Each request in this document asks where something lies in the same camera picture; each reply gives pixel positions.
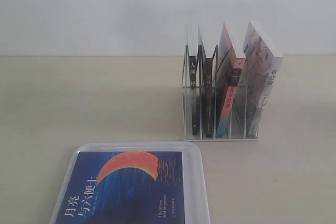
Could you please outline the black and white spine book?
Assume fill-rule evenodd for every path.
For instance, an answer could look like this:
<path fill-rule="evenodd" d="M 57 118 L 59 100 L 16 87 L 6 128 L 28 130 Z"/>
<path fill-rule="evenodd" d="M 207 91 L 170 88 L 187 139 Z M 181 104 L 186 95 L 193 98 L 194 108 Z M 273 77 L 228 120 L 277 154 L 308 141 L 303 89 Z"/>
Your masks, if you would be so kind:
<path fill-rule="evenodd" d="M 192 133 L 194 136 L 197 136 L 199 134 L 197 115 L 197 50 L 194 43 L 194 33 L 192 31 L 191 22 L 186 23 L 186 45 L 191 93 Z"/>

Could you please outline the blue moon cover book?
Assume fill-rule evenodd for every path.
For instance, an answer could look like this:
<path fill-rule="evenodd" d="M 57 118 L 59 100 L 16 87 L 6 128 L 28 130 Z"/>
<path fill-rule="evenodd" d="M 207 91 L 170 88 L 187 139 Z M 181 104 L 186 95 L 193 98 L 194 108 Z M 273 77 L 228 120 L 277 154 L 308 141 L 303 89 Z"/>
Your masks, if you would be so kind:
<path fill-rule="evenodd" d="M 55 223 L 184 223 L 183 157 L 79 152 Z"/>

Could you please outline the pale grey illustrated book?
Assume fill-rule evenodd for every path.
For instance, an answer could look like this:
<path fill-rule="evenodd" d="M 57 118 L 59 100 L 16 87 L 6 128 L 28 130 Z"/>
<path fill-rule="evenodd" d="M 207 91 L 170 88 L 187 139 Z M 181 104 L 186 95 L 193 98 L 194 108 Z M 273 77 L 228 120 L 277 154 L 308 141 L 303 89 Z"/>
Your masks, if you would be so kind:
<path fill-rule="evenodd" d="M 283 54 L 258 22 L 250 22 L 243 44 L 246 62 L 234 105 L 243 138 L 257 138 Z"/>

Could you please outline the red and teal spine book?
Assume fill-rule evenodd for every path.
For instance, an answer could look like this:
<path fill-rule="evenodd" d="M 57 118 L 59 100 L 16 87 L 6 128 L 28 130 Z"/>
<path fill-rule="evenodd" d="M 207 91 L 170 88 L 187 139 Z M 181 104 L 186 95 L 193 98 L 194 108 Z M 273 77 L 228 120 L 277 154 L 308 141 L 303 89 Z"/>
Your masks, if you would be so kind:
<path fill-rule="evenodd" d="M 233 26 L 223 23 L 215 76 L 217 138 L 224 137 L 245 61 L 246 56 L 237 42 Z"/>

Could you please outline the dark grey cover book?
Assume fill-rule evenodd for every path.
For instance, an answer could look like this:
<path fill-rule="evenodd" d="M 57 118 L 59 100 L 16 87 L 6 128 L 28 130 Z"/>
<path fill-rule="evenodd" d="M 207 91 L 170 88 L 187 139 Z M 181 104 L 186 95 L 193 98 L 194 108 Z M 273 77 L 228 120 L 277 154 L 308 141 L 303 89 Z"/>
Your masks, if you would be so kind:
<path fill-rule="evenodd" d="M 213 51 L 205 42 L 205 30 L 198 24 L 198 45 L 201 50 L 202 95 L 204 97 L 203 131 L 206 138 L 213 137 Z"/>

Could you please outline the white plastic tray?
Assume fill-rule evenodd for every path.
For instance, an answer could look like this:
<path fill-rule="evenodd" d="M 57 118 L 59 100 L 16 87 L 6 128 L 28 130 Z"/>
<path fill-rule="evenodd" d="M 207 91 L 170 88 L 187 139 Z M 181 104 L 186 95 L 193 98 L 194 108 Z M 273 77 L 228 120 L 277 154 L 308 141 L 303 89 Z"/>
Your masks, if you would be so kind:
<path fill-rule="evenodd" d="M 205 178 L 200 149 L 190 142 L 133 142 L 133 143 L 91 143 L 78 148 L 70 161 L 50 222 L 55 223 L 62 197 L 70 179 L 79 152 L 125 152 L 125 151 L 172 151 L 181 152 L 183 157 L 184 223 L 209 223 Z"/>

